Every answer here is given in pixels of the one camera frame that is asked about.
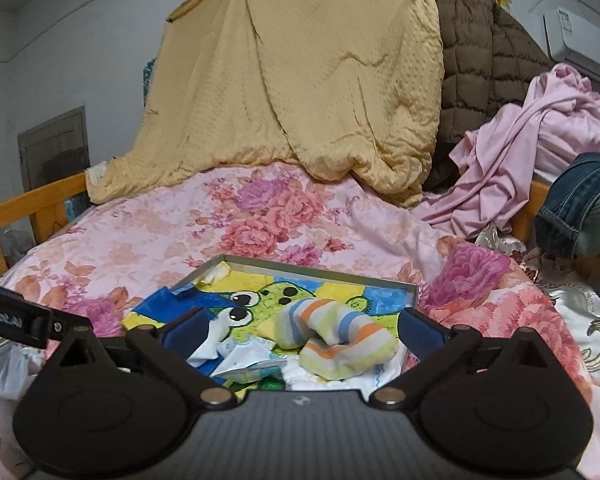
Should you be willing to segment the white air conditioner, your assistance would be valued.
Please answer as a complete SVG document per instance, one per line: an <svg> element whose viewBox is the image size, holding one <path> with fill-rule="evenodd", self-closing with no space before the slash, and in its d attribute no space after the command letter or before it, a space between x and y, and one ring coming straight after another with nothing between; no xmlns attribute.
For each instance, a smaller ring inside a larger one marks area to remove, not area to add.
<svg viewBox="0 0 600 480"><path fill-rule="evenodd" d="M600 28L563 8L543 15L548 55L600 82Z"/></svg>

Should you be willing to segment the wooden bed rail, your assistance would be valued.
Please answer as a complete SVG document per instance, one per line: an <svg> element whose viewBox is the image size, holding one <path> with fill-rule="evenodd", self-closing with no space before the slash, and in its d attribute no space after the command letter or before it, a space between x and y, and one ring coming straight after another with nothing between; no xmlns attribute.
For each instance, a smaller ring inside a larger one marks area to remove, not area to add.
<svg viewBox="0 0 600 480"><path fill-rule="evenodd" d="M36 244L46 242L68 223L65 201L86 191L86 173L46 184L0 204L0 229L28 218ZM8 265L0 244L0 277Z"/></svg>

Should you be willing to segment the grey metal tray box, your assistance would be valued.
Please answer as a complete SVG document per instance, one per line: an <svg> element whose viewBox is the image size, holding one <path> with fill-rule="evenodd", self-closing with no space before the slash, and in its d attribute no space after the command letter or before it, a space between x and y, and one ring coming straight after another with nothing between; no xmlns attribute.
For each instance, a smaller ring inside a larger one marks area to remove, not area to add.
<svg viewBox="0 0 600 480"><path fill-rule="evenodd" d="M401 306L403 308L414 308L418 301L418 286L412 283L403 283L385 280L384 278L370 278L364 275L355 275L331 270L308 268L307 266L293 266L292 264L279 263L274 261L245 258L233 255L217 255L191 274L186 275L181 281L177 282L170 288L171 292L176 294L183 289L189 288L198 278L204 278L209 274L219 263L227 263L232 270L242 272L258 272L261 274L272 275L276 278L309 278L310 280L358 284L363 286L381 287L386 289L399 289L405 292L405 301Z"/></svg>

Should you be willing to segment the brown puffer jacket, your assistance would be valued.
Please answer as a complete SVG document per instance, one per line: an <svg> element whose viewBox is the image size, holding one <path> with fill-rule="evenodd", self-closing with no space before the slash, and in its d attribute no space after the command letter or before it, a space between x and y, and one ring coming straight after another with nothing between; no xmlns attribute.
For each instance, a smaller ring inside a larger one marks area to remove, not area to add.
<svg viewBox="0 0 600 480"><path fill-rule="evenodd" d="M505 104L522 104L529 84L553 66L516 18L493 0L437 0L443 46L437 144L422 188L440 192L460 177L450 153Z"/></svg>

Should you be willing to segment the grey door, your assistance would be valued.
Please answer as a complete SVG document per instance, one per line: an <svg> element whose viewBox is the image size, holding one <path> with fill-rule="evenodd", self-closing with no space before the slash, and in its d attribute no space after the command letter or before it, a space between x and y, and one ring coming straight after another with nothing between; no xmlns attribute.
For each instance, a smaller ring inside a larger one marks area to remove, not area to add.
<svg viewBox="0 0 600 480"><path fill-rule="evenodd" d="M90 166L85 107L76 107L18 134L23 191L62 180Z"/></svg>

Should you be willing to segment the white tissue packet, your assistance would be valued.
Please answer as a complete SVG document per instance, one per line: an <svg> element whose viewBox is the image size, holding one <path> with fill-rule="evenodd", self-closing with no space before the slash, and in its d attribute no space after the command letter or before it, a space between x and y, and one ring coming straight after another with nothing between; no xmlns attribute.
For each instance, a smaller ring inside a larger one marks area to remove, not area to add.
<svg viewBox="0 0 600 480"><path fill-rule="evenodd" d="M275 354L273 347L273 341L260 337L249 337L246 342L233 337L222 341L209 337L186 362L220 382L250 384L282 374L286 359Z"/></svg>

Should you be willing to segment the pink floral bedspread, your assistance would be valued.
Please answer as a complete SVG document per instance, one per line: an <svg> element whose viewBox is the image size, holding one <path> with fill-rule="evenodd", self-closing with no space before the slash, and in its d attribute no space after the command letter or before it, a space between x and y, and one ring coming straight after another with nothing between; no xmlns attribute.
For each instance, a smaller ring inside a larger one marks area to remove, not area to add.
<svg viewBox="0 0 600 480"><path fill-rule="evenodd" d="M109 336L132 307L217 255L413 283L434 320L488 336L533 327L590 404L580 471L600 479L600 384L550 298L514 259L434 229L350 178L324 184L286 164L224 167L112 200L30 250L1 285L86 315Z"/></svg>

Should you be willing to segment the pink cloth pile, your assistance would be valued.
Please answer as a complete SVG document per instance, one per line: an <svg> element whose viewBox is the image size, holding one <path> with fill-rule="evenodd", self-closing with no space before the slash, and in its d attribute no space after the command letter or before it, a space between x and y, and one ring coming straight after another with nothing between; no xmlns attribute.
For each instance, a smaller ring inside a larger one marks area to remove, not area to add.
<svg viewBox="0 0 600 480"><path fill-rule="evenodd" d="M506 104L465 132L450 154L460 177L413 214L463 238L491 224L508 232L528 203L535 171L557 177L583 153L600 153L600 94L588 77L557 64L532 79L522 104Z"/></svg>

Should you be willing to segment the yellow quilted blanket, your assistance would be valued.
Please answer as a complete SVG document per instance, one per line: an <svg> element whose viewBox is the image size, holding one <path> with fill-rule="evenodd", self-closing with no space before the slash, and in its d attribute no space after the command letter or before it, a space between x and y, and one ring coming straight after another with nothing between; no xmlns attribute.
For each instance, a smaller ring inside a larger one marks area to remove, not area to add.
<svg viewBox="0 0 600 480"><path fill-rule="evenodd" d="M166 24L132 150L88 195L280 160L413 206L443 74L437 0L187 0Z"/></svg>

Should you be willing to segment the silver gold satin sheet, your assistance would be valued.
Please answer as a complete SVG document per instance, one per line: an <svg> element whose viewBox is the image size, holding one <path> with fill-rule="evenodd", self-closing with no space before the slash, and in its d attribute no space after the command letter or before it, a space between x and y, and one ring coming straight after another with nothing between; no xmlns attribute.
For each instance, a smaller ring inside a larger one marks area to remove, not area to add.
<svg viewBox="0 0 600 480"><path fill-rule="evenodd" d="M529 248L496 226L483 229L475 243L512 257L550 297L576 341L586 368L600 384L600 295L572 263Z"/></svg>

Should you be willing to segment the frog cartoon cloth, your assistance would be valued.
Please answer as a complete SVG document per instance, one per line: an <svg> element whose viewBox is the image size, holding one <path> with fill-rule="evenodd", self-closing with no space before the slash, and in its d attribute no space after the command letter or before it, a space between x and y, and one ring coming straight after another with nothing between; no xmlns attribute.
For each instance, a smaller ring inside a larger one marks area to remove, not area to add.
<svg viewBox="0 0 600 480"><path fill-rule="evenodd" d="M369 315L398 339L398 316L405 301L404 290L310 280L276 278L258 272L232 270L219 263L204 278L174 294L169 287L154 292L122 320L127 330L149 324L162 327L196 307L204 308L209 317L209 337L222 341L233 337L246 342L260 337L274 342L273 352L286 359L282 374L268 376L250 384L220 382L244 393L252 388L288 390L353 389L368 396L375 389L400 375L407 357L404 344L398 341L396 355L389 361L343 380L326 380L309 373L299 363L299 351L283 350L273 340L276 314L302 298L333 299Z"/></svg>

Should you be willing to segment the striped pastel sock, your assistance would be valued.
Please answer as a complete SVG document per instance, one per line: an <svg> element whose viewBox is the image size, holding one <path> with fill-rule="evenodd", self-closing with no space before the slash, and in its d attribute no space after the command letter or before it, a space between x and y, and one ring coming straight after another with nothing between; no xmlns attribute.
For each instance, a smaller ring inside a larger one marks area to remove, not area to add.
<svg viewBox="0 0 600 480"><path fill-rule="evenodd" d="M273 340L278 348L299 351L299 363L326 380L361 375L391 360L398 340L387 327L347 304L302 298L276 314Z"/></svg>

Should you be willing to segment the blue denim jeans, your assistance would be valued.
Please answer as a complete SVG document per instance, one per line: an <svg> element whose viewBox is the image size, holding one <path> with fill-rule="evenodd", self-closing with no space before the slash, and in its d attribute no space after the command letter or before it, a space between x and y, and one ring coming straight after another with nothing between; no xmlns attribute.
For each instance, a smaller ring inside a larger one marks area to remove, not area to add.
<svg viewBox="0 0 600 480"><path fill-rule="evenodd" d="M534 219L536 244L566 259L600 254L600 153L584 153L554 181Z"/></svg>

